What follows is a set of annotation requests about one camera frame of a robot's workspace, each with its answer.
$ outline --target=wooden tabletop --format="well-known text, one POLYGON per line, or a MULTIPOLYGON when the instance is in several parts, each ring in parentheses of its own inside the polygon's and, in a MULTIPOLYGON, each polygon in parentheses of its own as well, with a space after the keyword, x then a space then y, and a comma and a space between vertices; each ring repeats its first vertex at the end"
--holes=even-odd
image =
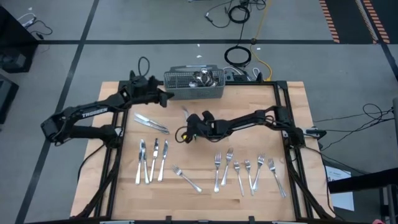
MULTIPOLYGON (((298 127, 313 125, 307 96, 302 82, 289 82, 290 101, 293 109, 295 124, 298 127)), ((116 93, 118 82, 104 82, 99 94, 99 100, 116 93)), ((185 106, 190 113, 201 114, 205 110, 213 113, 216 119, 233 119, 252 113, 255 110, 266 109, 275 105, 273 87, 271 86, 226 86, 224 95, 216 100, 169 101, 167 108, 159 105, 134 105, 129 111, 127 129, 124 137, 121 166, 119 170, 113 216, 114 220, 164 220, 171 215, 173 220, 248 220, 253 215, 257 221, 262 220, 295 220, 291 199, 291 191, 284 150, 280 132, 267 127, 255 126, 236 131, 230 137, 218 143, 206 139, 197 139, 190 144, 177 143, 174 134, 177 128, 186 125, 181 106, 185 106), (134 112, 140 113, 164 126, 170 134, 162 134, 134 121, 134 112), (161 159, 158 157, 155 165, 154 181, 144 184, 143 171, 141 184, 135 184, 139 141, 145 140, 147 146, 148 171, 152 164, 152 153, 155 138, 159 138, 161 155, 165 139, 169 141, 169 153, 165 162, 164 180, 158 182, 161 159), (222 174, 226 165, 225 156, 229 147, 234 148, 233 160, 241 165, 241 178, 244 197, 241 196, 238 176, 230 163, 228 180, 225 187, 220 187, 219 193, 214 193, 216 152, 221 152, 220 166, 222 174), (248 173, 243 161, 249 159, 252 164, 251 178, 254 181, 257 169, 257 155, 266 153, 266 161, 273 158, 277 175, 287 192, 282 198, 275 178, 266 164, 261 167, 259 190, 251 196, 249 190, 248 173), (181 177, 171 170, 176 164, 183 173, 203 189, 201 194, 181 177)), ((101 114, 93 121, 94 126, 111 123, 112 114, 101 114)), ((309 147, 318 149, 316 140, 305 138, 309 147)), ((86 148, 88 156, 102 144, 100 140, 89 140, 86 148)), ((83 167, 80 181, 76 190, 71 215, 79 213, 90 201, 98 189, 103 168, 105 149, 90 158, 83 167)), ((302 149, 308 188, 320 205, 333 215, 326 199, 326 178, 320 155, 302 149)), ((305 216, 302 194, 298 193, 302 215, 305 216)), ((104 195, 105 213, 108 192, 104 195)))

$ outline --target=cutlery basket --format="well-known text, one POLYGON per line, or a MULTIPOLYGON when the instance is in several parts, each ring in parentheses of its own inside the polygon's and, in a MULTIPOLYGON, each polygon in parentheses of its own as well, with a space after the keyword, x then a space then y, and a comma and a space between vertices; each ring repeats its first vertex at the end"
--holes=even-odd
POLYGON ((224 92, 225 78, 222 69, 216 65, 184 65, 171 67, 170 71, 164 73, 164 84, 167 92, 174 93, 170 100, 197 100, 221 98, 224 92), (213 72, 216 86, 204 86, 198 83, 197 87, 190 87, 190 82, 195 82, 192 77, 194 72, 199 72, 201 68, 207 68, 213 72))

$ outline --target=black metal frame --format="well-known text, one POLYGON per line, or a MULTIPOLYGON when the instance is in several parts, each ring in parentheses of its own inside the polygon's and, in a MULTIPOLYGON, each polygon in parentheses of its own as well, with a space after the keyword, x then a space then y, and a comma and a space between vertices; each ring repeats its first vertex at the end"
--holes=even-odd
MULTIPOLYGON (((275 81, 275 82, 226 82, 226 85, 229 86, 237 86, 237 85, 253 85, 253 86, 272 86, 274 88, 274 94, 275 94, 275 104, 277 106, 282 106, 282 101, 281 97, 279 94, 279 90, 283 91, 284 98, 285 98, 285 107, 289 111, 289 117, 290 121, 292 124, 294 124, 294 117, 293 117, 293 111, 292 107, 290 104, 290 96, 289 96, 289 90, 287 87, 287 82, 286 81, 275 81)), ((122 128, 125 130, 126 124, 127 124, 127 116, 128 116, 128 110, 122 112, 122 128)), ((116 126, 119 118, 119 113, 113 114, 112 118, 112 125, 116 126)), ((284 136, 283 132, 281 132, 281 137, 282 137, 282 142, 284 144, 284 153, 285 153, 285 161, 287 163, 287 168, 289 169, 294 169, 293 164, 292 164, 292 158, 290 156, 290 150, 291 148, 291 143, 290 139, 287 136, 284 136)), ((103 203, 103 198, 101 197, 95 207, 94 211, 94 217, 89 217, 89 218, 74 218, 71 217, 69 220, 57 220, 57 221, 50 221, 50 222, 40 222, 40 223, 47 223, 47 224, 55 224, 55 223, 100 223, 103 221, 110 221, 112 217, 112 211, 113 211, 113 203, 114 203, 114 198, 116 194, 116 184, 117 184, 117 179, 118 179, 118 172, 119 172, 119 165, 120 165, 120 160, 121 160, 121 154, 122 154, 122 148, 123 148, 123 141, 124 141, 124 135, 121 136, 122 138, 122 144, 116 148, 116 156, 115 156, 115 163, 117 164, 116 167, 116 175, 114 175, 112 182, 110 183, 110 191, 109 191, 109 199, 108 199, 108 206, 106 208, 106 215, 101 216, 101 209, 102 209, 102 203, 103 203)), ((104 184, 104 181, 108 175, 109 172, 109 164, 111 161, 111 151, 114 150, 112 148, 107 148, 106 154, 105 154, 105 159, 104 159, 104 165, 103 165, 103 170, 102 170, 102 175, 101 175, 101 180, 100 180, 100 185, 104 184)), ((296 155, 296 161, 297 161, 297 173, 301 181, 301 185, 304 186, 305 188, 307 187, 307 181, 305 178, 305 171, 304 171, 304 166, 303 166, 303 161, 302 161, 302 156, 300 153, 299 148, 293 149, 295 151, 296 155)), ((309 199, 304 197, 304 204, 305 204, 305 211, 307 214, 307 217, 302 217, 301 216, 301 210, 300 210, 300 204, 299 204, 299 196, 297 194, 297 188, 296 184, 297 182, 295 179, 289 175, 289 184, 290 184, 290 190, 291 190, 291 196, 292 196, 292 204, 294 208, 294 215, 295 215, 295 221, 293 222, 305 222, 305 223, 345 223, 345 224, 354 224, 353 222, 343 222, 339 220, 329 220, 329 219, 319 219, 319 218, 314 218, 313 217, 313 212, 312 212, 312 206, 310 205, 310 202, 308 201, 309 199)), ((220 221, 211 221, 211 220, 191 220, 191 221, 172 221, 171 216, 167 216, 165 220, 135 220, 134 223, 200 223, 200 222, 205 222, 205 223, 272 223, 271 221, 269 222, 257 222, 255 221, 254 217, 248 217, 248 220, 246 221, 234 221, 234 222, 220 222, 220 221)))

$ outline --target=black floor stripe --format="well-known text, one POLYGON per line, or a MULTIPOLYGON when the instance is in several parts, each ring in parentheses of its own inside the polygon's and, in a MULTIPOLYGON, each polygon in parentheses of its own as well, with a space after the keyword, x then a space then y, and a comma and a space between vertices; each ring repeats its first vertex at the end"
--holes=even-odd
MULTIPOLYGON (((363 0, 361 0, 361 4, 363 5, 364 8, 366 7, 365 4, 363 3, 363 0)), ((365 10, 365 12, 366 12, 366 15, 368 16, 368 18, 371 18, 371 15, 370 15, 369 11, 365 10)), ((370 19, 369 21, 371 23, 371 26, 372 26, 373 30, 377 30, 377 27, 376 27, 374 21, 372 19, 370 19)), ((376 32, 376 36, 377 36, 377 39, 382 40, 382 37, 381 37, 379 32, 376 32)), ((396 63, 394 57, 392 56, 391 51, 388 48, 388 45, 386 43, 384 43, 383 41, 379 41, 379 43, 381 45, 381 48, 383 49, 384 55, 387 58, 388 64, 390 65, 391 70, 392 70, 394 76, 396 77, 396 80, 398 81, 398 66, 397 66, 397 63, 396 63)))
POLYGON ((390 44, 398 44, 398 1, 373 0, 372 5, 386 30, 390 44))
MULTIPOLYGON (((86 40, 84 44, 93 45, 156 45, 156 44, 250 44, 251 40, 86 40)), ((79 40, 40 40, 39 44, 73 45, 79 40)), ((257 40, 257 44, 336 44, 332 40, 257 40)))
POLYGON ((341 44, 372 44, 355 0, 325 0, 341 44))
MULTIPOLYGON (((98 2, 99 2, 99 0, 94 0, 93 5, 91 7, 91 11, 88 15, 85 28, 81 35, 79 46, 78 46, 75 56, 72 60, 72 64, 70 65, 68 76, 67 76, 67 79, 65 80, 65 84, 62 88, 62 92, 61 92, 60 98, 58 100, 58 104, 57 104, 55 111, 62 110, 63 106, 65 104, 65 100, 66 100, 68 92, 69 92, 70 84, 72 83, 73 76, 75 75, 75 71, 76 71, 76 68, 77 68, 77 65, 78 65, 78 62, 80 59, 80 55, 81 55, 81 52, 84 47, 84 41, 87 38, 88 31, 90 29, 91 23, 93 22, 93 18, 94 18, 95 11, 98 6, 98 2)), ((42 150, 40 152, 39 160, 36 163, 32 178, 30 179, 29 186, 26 190, 24 200, 22 201, 22 205, 19 209, 16 221, 15 221, 16 224, 25 222, 25 218, 26 218, 27 212, 29 211, 29 206, 30 206, 30 203, 32 202, 33 195, 35 193, 37 184, 39 183, 40 175, 43 171, 43 166, 44 166, 45 160, 47 158, 47 155, 49 153, 49 149, 50 149, 50 143, 47 140, 45 140, 43 143, 42 150)))

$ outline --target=fork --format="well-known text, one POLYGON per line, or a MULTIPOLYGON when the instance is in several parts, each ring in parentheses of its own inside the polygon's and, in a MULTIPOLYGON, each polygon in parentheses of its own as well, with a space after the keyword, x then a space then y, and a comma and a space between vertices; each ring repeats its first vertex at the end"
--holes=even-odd
POLYGON ((192 185, 192 187, 198 192, 201 193, 201 188, 196 186, 188 177, 186 177, 185 175, 182 174, 182 170, 180 168, 178 168, 178 166, 173 165, 172 166, 172 170, 173 172, 175 172, 175 174, 181 176, 182 178, 184 178, 186 181, 188 181, 188 183, 190 183, 192 185))
POLYGON ((221 164, 221 153, 218 152, 215 157, 215 164, 216 164, 216 184, 214 186, 214 192, 218 193, 220 189, 218 188, 218 168, 221 164))
POLYGON ((221 186, 223 186, 223 187, 226 185, 226 175, 228 173, 228 164, 229 164, 229 162, 231 162, 233 153, 234 153, 233 148, 229 148, 228 152, 226 153, 226 166, 225 166, 223 180, 221 181, 221 186))
POLYGON ((236 172, 238 173, 239 187, 241 188, 241 194, 243 197, 244 192, 243 192, 242 180, 241 180, 241 176, 239 174, 240 167, 239 167, 239 163, 237 161, 234 161, 234 168, 235 168, 236 172))
POLYGON ((254 180, 254 185, 253 185, 253 190, 257 191, 259 188, 259 175, 260 175, 260 168, 264 163, 264 160, 266 159, 266 155, 260 154, 258 159, 257 159, 257 174, 256 174, 256 179, 254 180))
POLYGON ((274 177, 275 177, 275 180, 276 180, 276 182, 278 184, 279 192, 280 192, 282 198, 285 198, 286 197, 286 192, 283 189, 282 185, 280 184, 280 182, 278 180, 278 176, 276 176, 275 164, 274 164, 274 160, 272 158, 268 159, 268 168, 274 174, 274 177))
POLYGON ((251 184, 251 177, 250 177, 250 161, 248 159, 244 160, 244 165, 246 166, 246 170, 248 171, 248 175, 249 175, 249 183, 250 183, 250 193, 253 196, 254 195, 254 191, 253 191, 253 185, 251 184))

